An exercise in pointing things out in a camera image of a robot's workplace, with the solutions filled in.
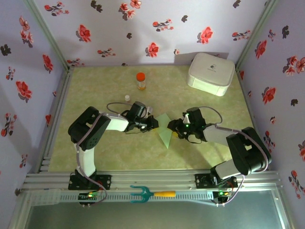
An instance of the flower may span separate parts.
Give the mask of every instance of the flower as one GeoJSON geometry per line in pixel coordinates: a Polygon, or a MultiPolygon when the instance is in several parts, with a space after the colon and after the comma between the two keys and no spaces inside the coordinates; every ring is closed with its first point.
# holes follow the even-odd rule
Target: flower
{"type": "Polygon", "coordinates": [[[159,47],[156,45],[155,42],[152,42],[149,46],[148,46],[148,53],[151,57],[155,57],[157,56],[157,52],[159,51],[159,47]]]}
{"type": "Polygon", "coordinates": [[[174,53],[175,55],[178,55],[178,54],[180,53],[180,51],[179,51],[179,49],[175,49],[175,50],[173,51],[173,53],[174,53]]]}
{"type": "Polygon", "coordinates": [[[305,161],[305,148],[301,149],[300,156],[303,158],[303,161],[305,161]]]}
{"type": "Polygon", "coordinates": [[[27,99],[31,99],[32,91],[29,90],[28,85],[24,81],[16,81],[16,86],[19,94],[22,97],[25,97],[27,99]]]}
{"type": "Polygon", "coordinates": [[[257,49],[255,50],[256,58],[258,59],[266,51],[267,40],[259,42],[257,49]]]}
{"type": "Polygon", "coordinates": [[[80,25],[78,29],[79,35],[84,42],[91,42],[90,40],[90,30],[88,30],[85,26],[80,25]]]}
{"type": "Polygon", "coordinates": [[[305,71],[305,57],[296,63],[296,72],[300,73],[305,71]]]}
{"type": "Polygon", "coordinates": [[[127,11],[128,10],[127,3],[122,3],[121,6],[120,6],[120,9],[122,11],[127,11]]]}
{"type": "Polygon", "coordinates": [[[270,119],[271,124],[274,124],[276,121],[275,116],[270,119]]]}
{"type": "Polygon", "coordinates": [[[46,115],[46,122],[47,122],[47,125],[49,125],[50,124],[50,120],[51,120],[51,117],[52,117],[52,115],[46,115]]]}
{"type": "Polygon", "coordinates": [[[243,80],[244,79],[244,71],[240,71],[240,78],[243,80]]]}
{"type": "Polygon", "coordinates": [[[292,171],[291,171],[291,174],[292,174],[294,177],[297,177],[297,173],[296,173],[295,170],[292,170],[292,171]]]}
{"type": "Polygon", "coordinates": [[[209,43],[209,39],[212,37],[212,34],[213,34],[213,32],[209,26],[206,27],[205,30],[202,30],[201,35],[200,35],[201,43],[202,44],[209,43]]]}
{"type": "Polygon", "coordinates": [[[134,10],[127,11],[127,17],[132,18],[135,15],[134,10]]]}
{"type": "Polygon", "coordinates": [[[289,67],[285,73],[288,76],[293,76],[293,74],[295,73],[295,69],[293,67],[289,67]]]}
{"type": "Polygon", "coordinates": [[[19,18],[19,23],[22,26],[24,31],[27,31],[30,29],[28,21],[24,20],[22,16],[20,16],[20,18],[19,18]]]}
{"type": "Polygon", "coordinates": [[[34,42],[33,40],[33,35],[31,34],[31,32],[28,33],[28,41],[32,44],[34,42]]]}
{"type": "Polygon", "coordinates": [[[295,65],[296,62],[297,62],[296,56],[290,57],[290,64],[291,64],[291,65],[295,65]]]}
{"type": "Polygon", "coordinates": [[[276,92],[276,89],[273,87],[273,88],[269,88],[265,94],[263,95],[263,102],[264,104],[266,104],[267,102],[270,102],[274,99],[274,94],[276,92]]]}
{"type": "Polygon", "coordinates": [[[42,58],[43,58],[43,62],[44,62],[44,65],[46,66],[46,68],[49,69],[49,71],[52,71],[53,70],[53,64],[51,63],[51,59],[49,58],[49,56],[43,54],[42,58]]]}
{"type": "Polygon", "coordinates": [[[131,7],[133,8],[137,8],[139,9],[140,8],[140,5],[141,5],[141,2],[138,1],[138,0],[132,0],[131,3],[130,3],[131,7]]]}
{"type": "Polygon", "coordinates": [[[24,32],[24,30],[21,30],[20,35],[23,40],[27,39],[27,34],[24,32]]]}

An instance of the white container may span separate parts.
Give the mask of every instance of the white container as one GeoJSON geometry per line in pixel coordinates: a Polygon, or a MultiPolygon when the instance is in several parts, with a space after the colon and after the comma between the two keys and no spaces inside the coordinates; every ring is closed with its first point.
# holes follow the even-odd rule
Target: white container
{"type": "Polygon", "coordinates": [[[232,61],[200,52],[190,66],[187,84],[223,96],[231,84],[234,73],[235,65],[232,61]]]}

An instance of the bottle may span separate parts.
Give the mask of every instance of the bottle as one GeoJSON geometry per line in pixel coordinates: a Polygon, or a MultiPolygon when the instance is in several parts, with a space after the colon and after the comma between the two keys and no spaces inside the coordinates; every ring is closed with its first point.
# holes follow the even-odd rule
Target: bottle
{"type": "Polygon", "coordinates": [[[129,95],[125,95],[125,102],[126,103],[130,103],[130,96],[129,95]]]}
{"type": "Polygon", "coordinates": [[[138,73],[137,74],[137,84],[139,90],[144,90],[146,88],[146,82],[145,82],[145,74],[144,73],[138,73]]]}

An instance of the purple wall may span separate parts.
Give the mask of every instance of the purple wall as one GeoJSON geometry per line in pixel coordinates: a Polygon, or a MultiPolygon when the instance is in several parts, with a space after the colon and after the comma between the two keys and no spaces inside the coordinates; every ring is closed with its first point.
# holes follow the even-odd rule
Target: purple wall
{"type": "Polygon", "coordinates": [[[23,2],[1,1],[0,34],[0,227],[5,229],[15,189],[37,162],[63,67],[23,2]]]}
{"type": "Polygon", "coordinates": [[[298,227],[305,225],[304,0],[279,1],[242,64],[254,122],[273,157],[298,227]]]}

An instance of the table surface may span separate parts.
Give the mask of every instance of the table surface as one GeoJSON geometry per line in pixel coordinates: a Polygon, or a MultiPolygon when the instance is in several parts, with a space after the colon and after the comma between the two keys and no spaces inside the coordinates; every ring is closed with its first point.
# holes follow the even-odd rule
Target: table surface
{"type": "MultiPolygon", "coordinates": [[[[140,101],[153,108],[158,117],[167,113],[171,120],[181,118],[182,112],[194,106],[211,106],[218,110],[222,126],[242,129],[252,126],[244,96],[235,74],[226,94],[212,95],[186,84],[189,66],[116,66],[76,68],[60,117],[51,157],[50,172],[70,172],[76,168],[76,152],[68,135],[69,126],[89,106],[106,111],[110,102],[140,101]],[[143,91],[137,89],[135,76],[146,74],[143,91]]],[[[113,110],[123,112],[126,105],[113,105],[113,110]]],[[[209,109],[202,109],[207,123],[219,121],[209,109]]],[[[229,148],[212,142],[191,144],[172,135],[169,149],[157,131],[126,135],[106,131],[95,148],[95,165],[98,171],[136,169],[209,169],[231,159],[229,148]]]]}

